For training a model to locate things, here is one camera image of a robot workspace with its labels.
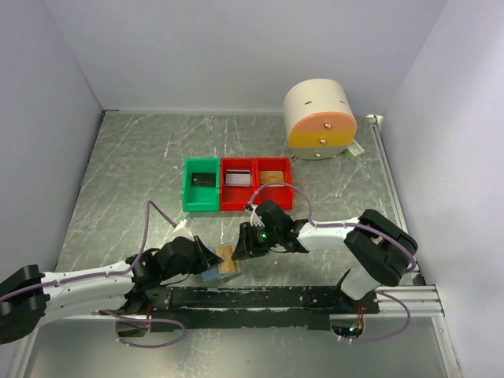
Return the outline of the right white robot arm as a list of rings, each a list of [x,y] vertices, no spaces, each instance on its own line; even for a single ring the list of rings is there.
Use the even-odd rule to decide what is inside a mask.
[[[407,232],[374,209],[349,220],[294,220],[272,200],[248,205],[250,220],[239,226],[234,261],[258,258],[280,246],[287,253],[348,250],[359,266],[346,273],[334,294],[335,307],[351,313],[380,286],[396,287],[417,266],[418,244]]]

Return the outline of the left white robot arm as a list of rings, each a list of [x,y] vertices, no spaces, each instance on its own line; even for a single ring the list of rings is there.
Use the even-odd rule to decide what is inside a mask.
[[[55,273],[26,265],[1,282],[1,342],[13,343],[64,317],[107,310],[140,313],[148,290],[222,261],[199,237],[179,236],[161,248],[95,269]]]

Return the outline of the mint green card holder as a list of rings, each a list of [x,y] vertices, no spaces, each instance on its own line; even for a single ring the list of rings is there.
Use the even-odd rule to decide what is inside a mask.
[[[223,261],[218,265],[212,266],[209,270],[202,272],[200,274],[202,282],[208,283],[216,280],[222,280],[228,277],[233,277],[239,275],[244,270],[244,264],[242,261],[232,260],[232,244],[215,246],[210,250]]]

